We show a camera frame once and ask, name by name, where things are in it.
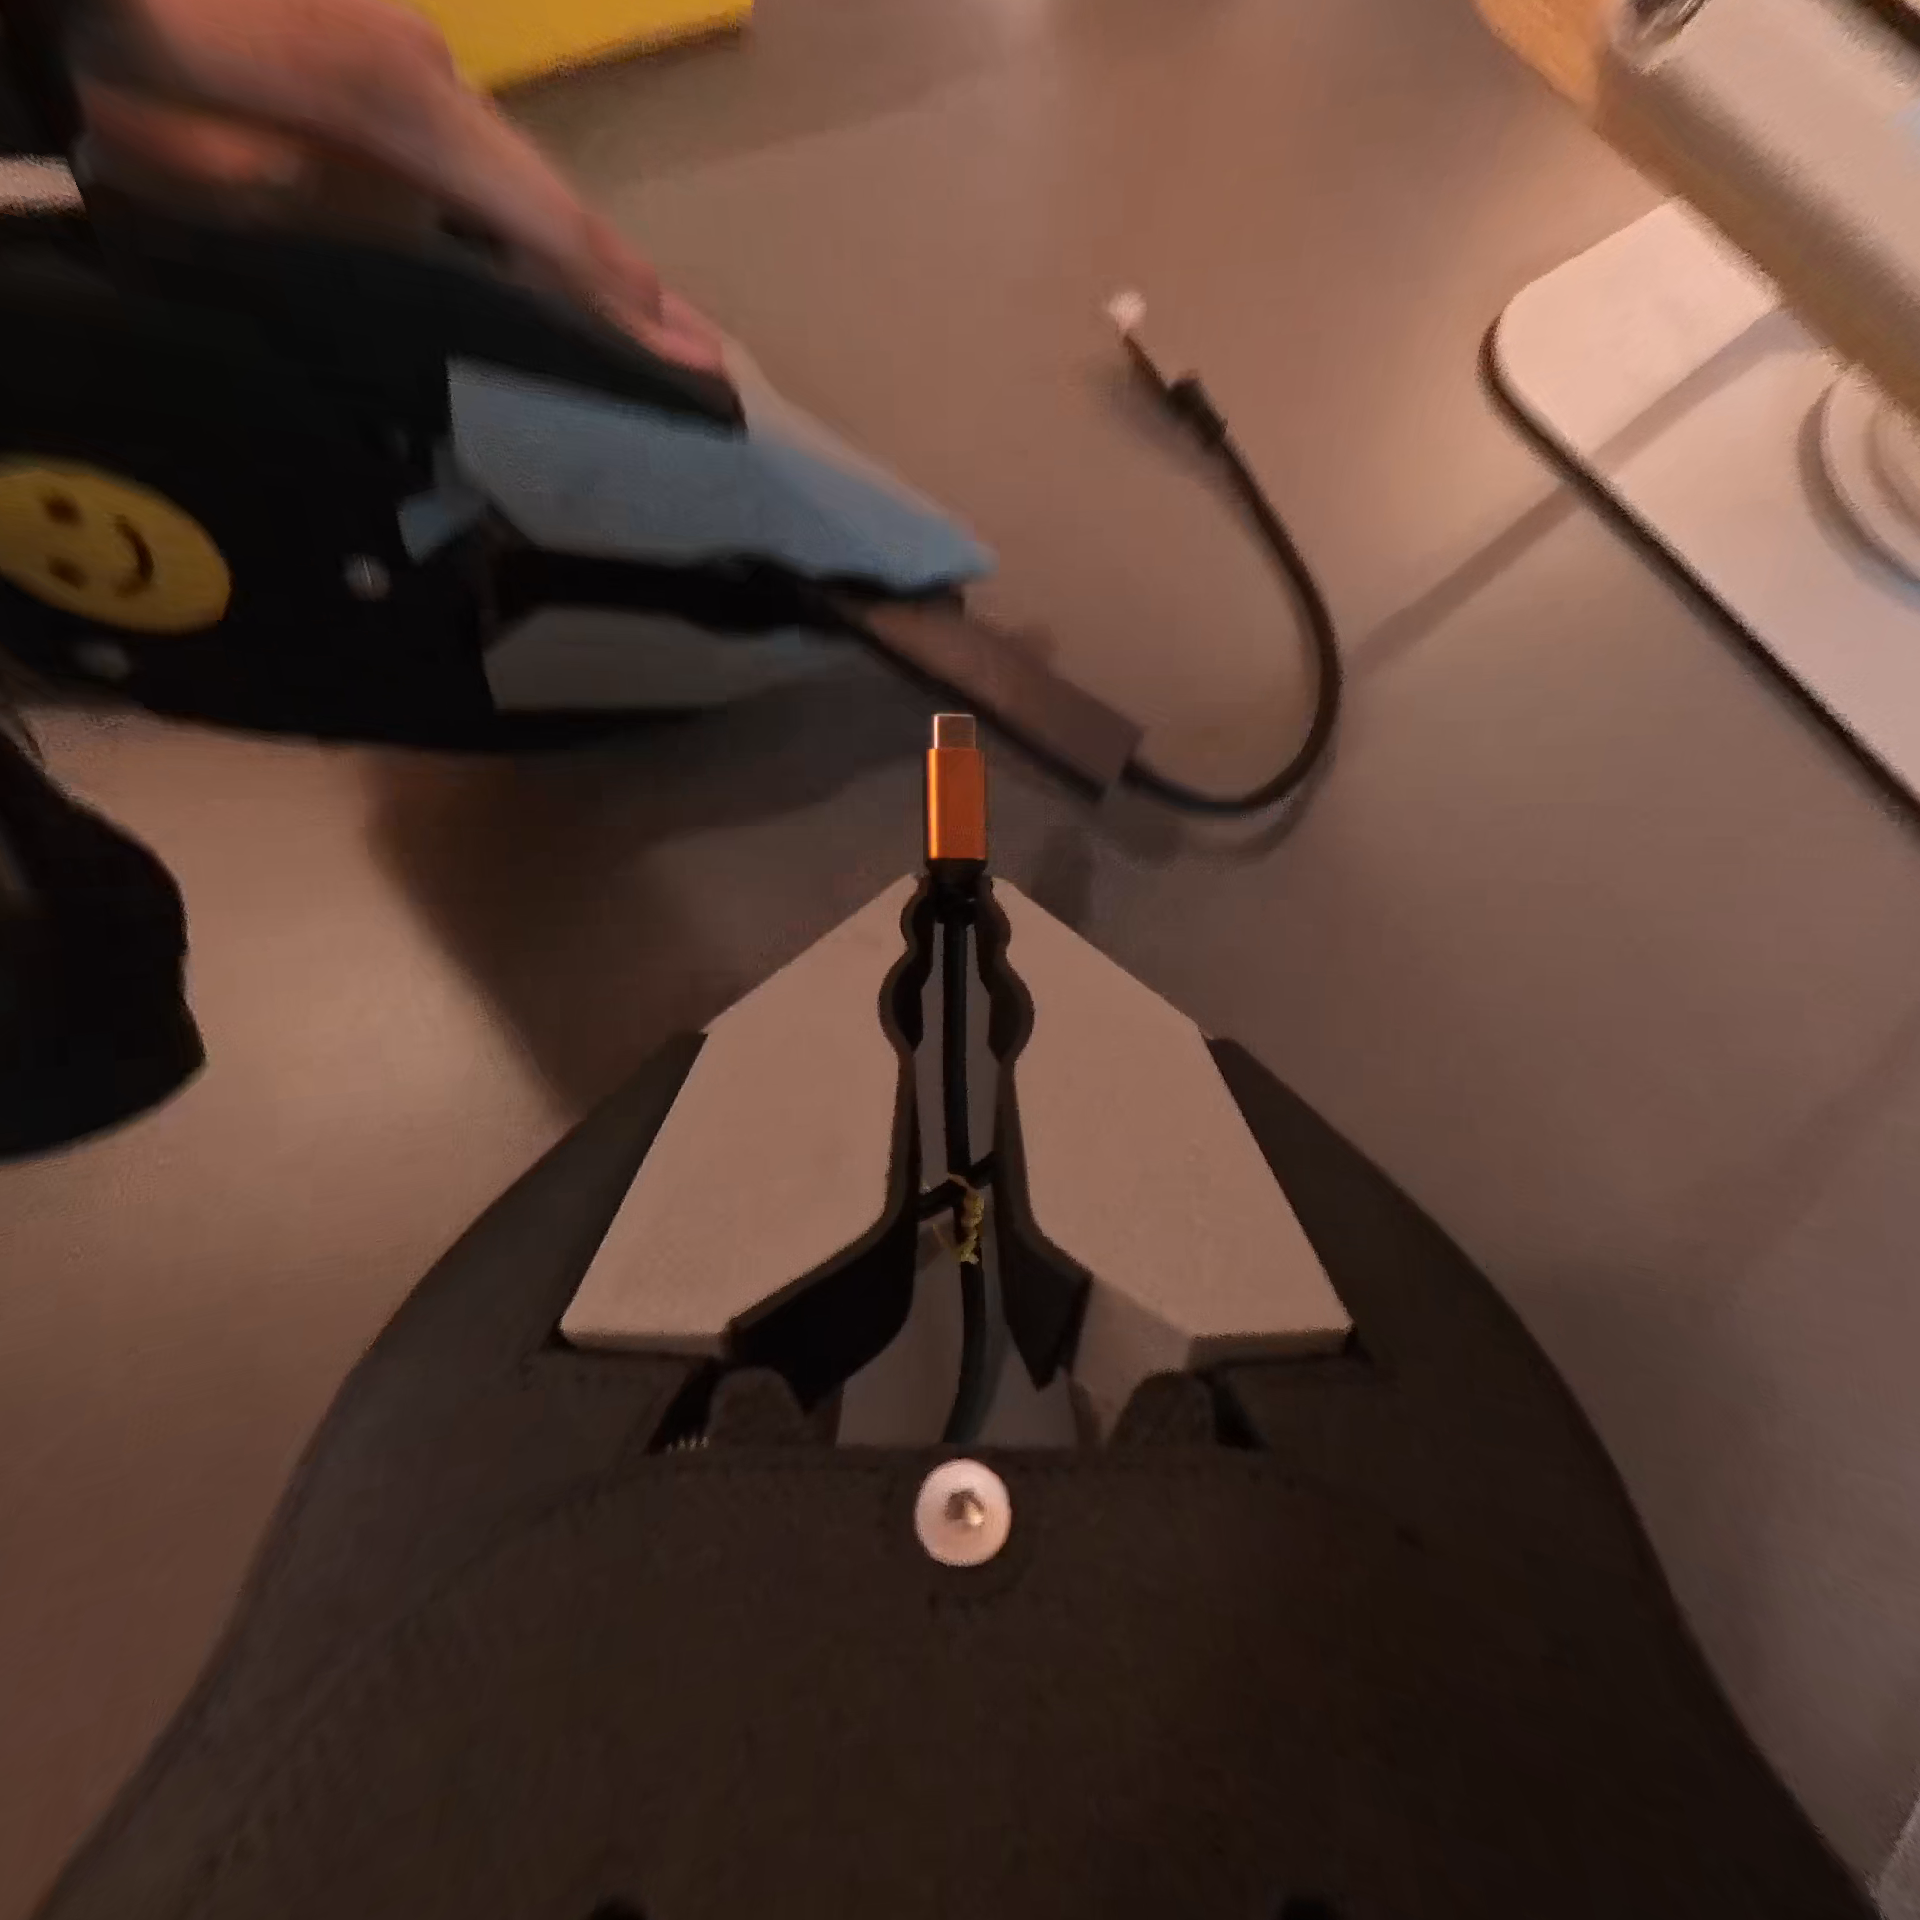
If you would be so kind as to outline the black board wooden frame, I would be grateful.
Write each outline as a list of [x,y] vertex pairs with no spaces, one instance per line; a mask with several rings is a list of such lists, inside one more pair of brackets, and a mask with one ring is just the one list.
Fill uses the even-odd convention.
[[1475,1],[1482,25],[1619,153],[1637,138],[1641,67],[1658,51],[1667,3]]

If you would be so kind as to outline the person's left hand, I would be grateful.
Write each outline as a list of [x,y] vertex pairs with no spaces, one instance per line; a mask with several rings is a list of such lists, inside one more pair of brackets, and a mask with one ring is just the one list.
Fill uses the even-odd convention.
[[644,350],[722,375],[725,337],[453,61],[373,1],[59,3],[105,175],[241,210],[481,230],[533,280]]

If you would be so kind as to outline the white board stand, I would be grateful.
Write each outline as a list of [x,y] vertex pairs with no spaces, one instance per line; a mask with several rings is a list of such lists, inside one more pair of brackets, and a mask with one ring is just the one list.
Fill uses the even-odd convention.
[[1664,200],[1513,295],[1483,365],[1913,799],[1916,3],[1667,7],[1608,144]]

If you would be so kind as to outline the yellow plastic bin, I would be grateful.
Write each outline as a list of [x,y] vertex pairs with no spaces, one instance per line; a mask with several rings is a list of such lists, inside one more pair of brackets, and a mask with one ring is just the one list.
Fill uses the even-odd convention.
[[501,91],[570,70],[741,32],[753,1],[408,1],[464,78]]

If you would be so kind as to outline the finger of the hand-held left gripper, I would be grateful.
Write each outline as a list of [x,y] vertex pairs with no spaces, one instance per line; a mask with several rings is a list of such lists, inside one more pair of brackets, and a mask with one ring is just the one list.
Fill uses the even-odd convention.
[[672,414],[482,358],[448,361],[431,482],[397,505],[411,560],[498,521],[575,560],[751,561],[817,585],[964,590],[995,552],[735,354],[741,417]]
[[706,712],[866,671],[874,637],[819,598],[675,608],[555,602],[506,617],[487,641],[504,715]]

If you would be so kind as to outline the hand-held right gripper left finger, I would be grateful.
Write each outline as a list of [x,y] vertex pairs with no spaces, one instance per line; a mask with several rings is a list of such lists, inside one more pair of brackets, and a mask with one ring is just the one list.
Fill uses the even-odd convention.
[[904,1330],[921,1231],[924,881],[898,878],[690,1039],[560,1337],[778,1373],[817,1410]]

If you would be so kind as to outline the orange-plug usb-c cable yellow tie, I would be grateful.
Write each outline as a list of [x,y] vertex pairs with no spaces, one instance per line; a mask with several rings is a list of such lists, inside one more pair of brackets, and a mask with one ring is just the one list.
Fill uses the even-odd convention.
[[987,757],[969,712],[931,719],[921,762],[921,866],[904,913],[905,975],[893,1010],[915,1051],[933,1046],[939,1113],[921,1149],[919,1218],[951,1231],[957,1289],[957,1362],[944,1417],[948,1449],[972,1447],[987,1425],[1001,1367],[1001,1335],[987,1261],[992,1155],[972,1141],[972,997],[977,920],[989,866]]

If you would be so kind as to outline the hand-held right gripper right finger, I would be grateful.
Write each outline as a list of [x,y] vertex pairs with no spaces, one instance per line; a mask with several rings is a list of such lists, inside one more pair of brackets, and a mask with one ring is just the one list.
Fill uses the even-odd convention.
[[1209,1035],[1010,881],[980,922],[1003,1315],[1033,1384],[1327,1358],[1354,1315]]

